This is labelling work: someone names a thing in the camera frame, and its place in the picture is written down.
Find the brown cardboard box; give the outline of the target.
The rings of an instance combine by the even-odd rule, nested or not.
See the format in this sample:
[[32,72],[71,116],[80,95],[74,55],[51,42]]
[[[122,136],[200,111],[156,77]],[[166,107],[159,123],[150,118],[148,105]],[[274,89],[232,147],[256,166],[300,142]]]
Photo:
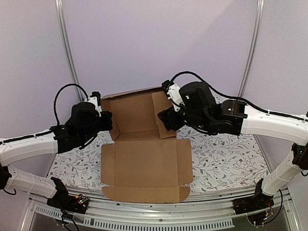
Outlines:
[[112,113],[112,143],[101,150],[103,194],[114,201],[178,203],[193,181],[191,143],[167,131],[158,113],[172,106],[161,88],[102,98]]

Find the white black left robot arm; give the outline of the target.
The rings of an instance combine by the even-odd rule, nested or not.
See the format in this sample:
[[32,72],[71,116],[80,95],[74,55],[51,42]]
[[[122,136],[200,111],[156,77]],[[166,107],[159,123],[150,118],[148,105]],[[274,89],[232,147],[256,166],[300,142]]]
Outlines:
[[15,168],[14,162],[46,154],[61,154],[83,149],[101,131],[112,130],[112,113],[93,102],[72,107],[69,120],[42,132],[0,140],[0,188],[19,190],[52,198],[61,208],[71,205],[71,197],[61,180],[44,178]]

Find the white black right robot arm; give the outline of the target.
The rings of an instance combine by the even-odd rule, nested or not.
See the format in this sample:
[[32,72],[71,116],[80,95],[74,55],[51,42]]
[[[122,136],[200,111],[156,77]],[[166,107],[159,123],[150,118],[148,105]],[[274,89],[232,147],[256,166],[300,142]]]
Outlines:
[[249,206],[259,210],[281,187],[308,168],[308,118],[265,110],[246,99],[227,97],[217,103],[206,82],[195,81],[179,87],[162,83],[172,106],[158,113],[167,131],[188,126],[205,135],[262,135],[293,143],[291,151],[275,170],[261,180]]

